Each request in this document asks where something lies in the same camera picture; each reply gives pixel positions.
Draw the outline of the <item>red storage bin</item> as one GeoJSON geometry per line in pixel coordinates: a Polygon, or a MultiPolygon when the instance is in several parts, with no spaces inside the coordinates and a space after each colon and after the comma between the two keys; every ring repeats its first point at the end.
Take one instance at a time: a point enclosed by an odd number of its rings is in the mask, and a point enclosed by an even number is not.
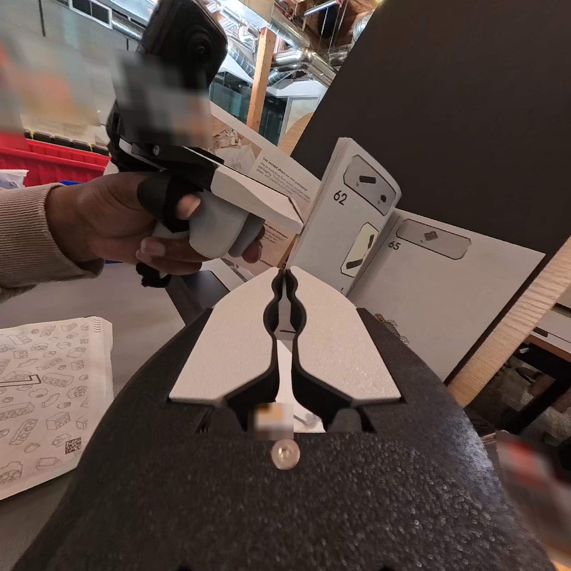
{"type": "Polygon", "coordinates": [[[110,158],[1,132],[1,170],[26,170],[26,187],[71,181],[87,182],[103,175],[110,158]]]}

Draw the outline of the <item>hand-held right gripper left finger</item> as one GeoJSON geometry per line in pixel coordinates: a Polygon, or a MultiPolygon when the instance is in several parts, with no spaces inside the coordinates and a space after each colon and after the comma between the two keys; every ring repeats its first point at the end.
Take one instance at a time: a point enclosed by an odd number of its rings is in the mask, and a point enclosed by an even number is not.
{"type": "Polygon", "coordinates": [[[268,269],[205,311],[170,391],[172,402],[228,408],[247,429],[253,410],[275,401],[280,384],[275,330],[283,278],[282,269],[268,269]]]}

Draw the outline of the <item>white book stand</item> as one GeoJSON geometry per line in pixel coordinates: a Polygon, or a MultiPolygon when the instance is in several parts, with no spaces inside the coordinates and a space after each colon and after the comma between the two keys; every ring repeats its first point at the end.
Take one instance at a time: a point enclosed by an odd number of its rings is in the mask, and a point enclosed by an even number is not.
{"type": "Polygon", "coordinates": [[[544,254],[446,381],[467,405],[570,285],[570,1],[382,1],[280,145],[322,178],[350,137],[404,210],[544,254]]]}

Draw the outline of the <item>toy car instruction booklet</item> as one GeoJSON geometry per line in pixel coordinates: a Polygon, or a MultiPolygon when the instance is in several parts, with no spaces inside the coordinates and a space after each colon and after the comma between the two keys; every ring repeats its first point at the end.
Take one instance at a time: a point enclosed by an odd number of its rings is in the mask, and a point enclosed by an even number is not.
{"type": "Polygon", "coordinates": [[[224,257],[246,282],[280,261],[380,316],[445,381],[508,305],[544,253],[397,207],[402,193],[376,157],[339,138],[318,186],[299,163],[211,103],[214,153],[285,190],[302,209],[294,237],[266,223],[261,261],[224,257]]]}

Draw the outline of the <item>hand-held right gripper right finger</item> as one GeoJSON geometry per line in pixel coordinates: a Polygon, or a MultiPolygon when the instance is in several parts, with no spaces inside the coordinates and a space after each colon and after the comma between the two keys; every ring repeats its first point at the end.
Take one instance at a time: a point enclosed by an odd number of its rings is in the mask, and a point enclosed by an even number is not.
{"type": "Polygon", "coordinates": [[[368,405],[395,404],[397,388],[357,308],[299,267],[288,270],[292,391],[330,429],[340,411],[361,421],[368,405]]]}

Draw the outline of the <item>person's left hand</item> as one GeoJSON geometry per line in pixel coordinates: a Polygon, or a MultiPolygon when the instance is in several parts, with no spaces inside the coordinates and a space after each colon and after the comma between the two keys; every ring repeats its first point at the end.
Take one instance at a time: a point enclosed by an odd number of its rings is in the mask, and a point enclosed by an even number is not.
{"type": "Polygon", "coordinates": [[[144,263],[170,275],[193,274],[210,261],[188,239],[152,235],[156,221],[137,197],[146,178],[144,173],[111,174],[48,193],[47,224],[68,260],[89,271],[105,260],[144,263]]]}

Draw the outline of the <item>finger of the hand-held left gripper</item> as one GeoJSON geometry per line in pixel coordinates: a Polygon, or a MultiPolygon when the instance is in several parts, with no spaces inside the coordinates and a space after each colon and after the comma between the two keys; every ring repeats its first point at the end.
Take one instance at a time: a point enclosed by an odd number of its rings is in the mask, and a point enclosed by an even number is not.
{"type": "Polygon", "coordinates": [[[257,217],[300,234],[304,223],[289,196],[226,166],[214,170],[210,191],[224,201],[257,217]]]}

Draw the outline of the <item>person's left forearm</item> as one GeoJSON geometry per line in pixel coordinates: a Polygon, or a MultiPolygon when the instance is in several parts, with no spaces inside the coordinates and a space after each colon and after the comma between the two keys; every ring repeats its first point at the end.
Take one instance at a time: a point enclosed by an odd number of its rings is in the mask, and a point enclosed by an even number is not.
{"type": "Polygon", "coordinates": [[[75,264],[48,228],[46,200],[59,183],[1,189],[1,302],[36,285],[98,277],[102,259],[75,264]]]}

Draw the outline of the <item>black desk mat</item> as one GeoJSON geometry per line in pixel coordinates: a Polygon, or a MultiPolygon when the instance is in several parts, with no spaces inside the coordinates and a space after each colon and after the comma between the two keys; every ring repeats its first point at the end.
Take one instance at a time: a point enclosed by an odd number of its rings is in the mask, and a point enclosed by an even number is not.
{"type": "Polygon", "coordinates": [[[189,325],[205,310],[212,309],[229,290],[212,271],[200,270],[171,277],[166,292],[184,324],[189,325]]]}

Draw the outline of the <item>white brick-print paper bag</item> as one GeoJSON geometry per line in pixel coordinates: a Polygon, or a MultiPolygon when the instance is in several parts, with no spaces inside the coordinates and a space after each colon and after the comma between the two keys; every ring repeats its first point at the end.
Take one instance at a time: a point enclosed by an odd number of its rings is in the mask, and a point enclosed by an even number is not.
{"type": "Polygon", "coordinates": [[[1,329],[1,500],[77,467],[114,398],[112,345],[96,316],[1,329]]]}

